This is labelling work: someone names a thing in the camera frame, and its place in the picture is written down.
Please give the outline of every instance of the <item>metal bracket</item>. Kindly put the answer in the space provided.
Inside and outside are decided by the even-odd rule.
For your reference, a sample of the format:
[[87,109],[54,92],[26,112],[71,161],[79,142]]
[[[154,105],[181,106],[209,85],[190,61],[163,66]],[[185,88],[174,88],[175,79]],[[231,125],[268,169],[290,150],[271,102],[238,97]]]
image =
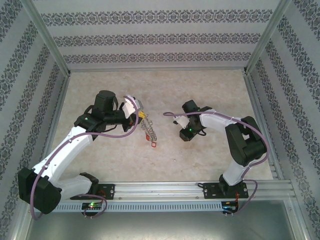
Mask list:
[[[104,197],[106,200],[113,200],[115,196],[115,187],[114,184],[98,184],[98,190],[95,195]],[[97,197],[88,197],[88,196],[73,196],[71,200],[100,200]]]
[[204,199],[247,199],[249,197],[247,185],[244,182],[230,187],[226,194],[221,191],[218,182],[198,183],[198,187],[203,189]]

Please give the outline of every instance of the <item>beige floor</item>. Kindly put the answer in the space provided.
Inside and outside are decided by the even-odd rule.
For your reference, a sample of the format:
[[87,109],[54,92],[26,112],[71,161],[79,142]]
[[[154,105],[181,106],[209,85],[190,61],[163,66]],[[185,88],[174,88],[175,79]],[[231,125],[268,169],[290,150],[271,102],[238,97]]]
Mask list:
[[[53,147],[100,90],[115,92],[119,103],[126,94],[141,100],[154,123],[157,147],[151,147],[140,126],[126,138],[100,136],[74,159],[61,179],[87,172],[111,182],[218,180],[232,161],[225,135],[207,129],[207,136],[183,142],[181,128],[162,113],[181,113],[182,105],[193,99],[199,107],[210,106],[230,116],[254,116],[240,70],[72,73]],[[118,127],[110,133],[123,131]],[[246,177],[269,180],[272,174],[265,162]]]

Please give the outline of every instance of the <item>enclosure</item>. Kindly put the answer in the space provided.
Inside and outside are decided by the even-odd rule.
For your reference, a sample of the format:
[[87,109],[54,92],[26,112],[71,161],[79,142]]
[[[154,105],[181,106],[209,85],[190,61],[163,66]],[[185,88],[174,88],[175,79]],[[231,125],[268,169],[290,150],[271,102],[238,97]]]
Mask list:
[[[320,239],[318,0],[0,6],[0,239]],[[18,172],[46,158],[101,90],[141,101],[156,147],[140,125],[122,139],[99,136],[61,179],[87,172],[114,184],[106,212],[85,219],[90,201],[68,199],[32,220]],[[198,187],[233,161],[226,135],[206,128],[185,142],[163,116],[189,100],[254,117],[270,145],[245,177],[258,188],[239,214],[221,213],[235,199],[206,199]],[[255,184],[246,186],[250,196]]]

